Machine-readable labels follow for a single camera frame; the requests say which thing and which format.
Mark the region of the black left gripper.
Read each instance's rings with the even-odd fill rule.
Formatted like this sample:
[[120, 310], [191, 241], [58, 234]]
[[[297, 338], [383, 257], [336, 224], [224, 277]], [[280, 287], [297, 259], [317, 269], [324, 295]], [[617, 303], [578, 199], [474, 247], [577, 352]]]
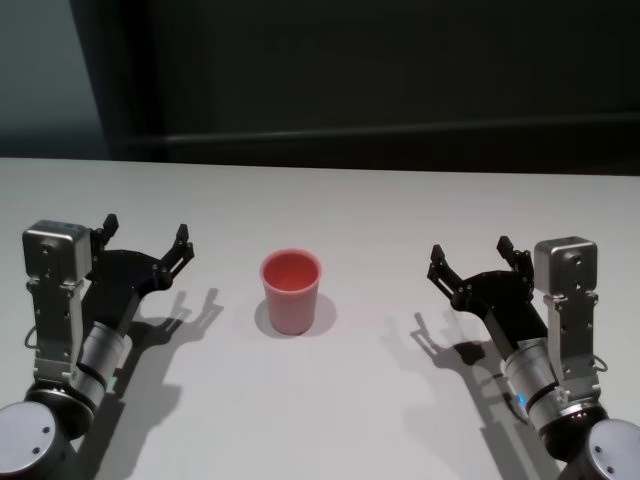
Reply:
[[96, 323], [117, 333], [127, 333], [142, 299], [167, 290], [170, 280], [194, 259], [186, 224], [179, 226], [173, 245], [160, 260], [130, 250], [103, 252], [117, 230], [118, 218], [114, 213], [107, 215], [101, 227], [90, 230], [91, 254], [98, 258], [98, 263], [88, 276], [91, 284], [82, 299], [85, 333]]

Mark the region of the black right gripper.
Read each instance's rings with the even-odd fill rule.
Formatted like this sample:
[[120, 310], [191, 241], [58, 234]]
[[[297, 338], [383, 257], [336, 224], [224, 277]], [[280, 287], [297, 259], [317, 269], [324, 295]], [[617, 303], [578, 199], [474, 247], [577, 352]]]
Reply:
[[547, 327], [531, 303], [534, 265], [529, 250], [517, 250], [503, 235], [497, 251], [513, 272], [491, 271], [462, 280], [439, 244], [432, 247], [427, 278], [452, 308], [480, 318], [498, 351], [516, 351], [519, 343], [545, 338]]

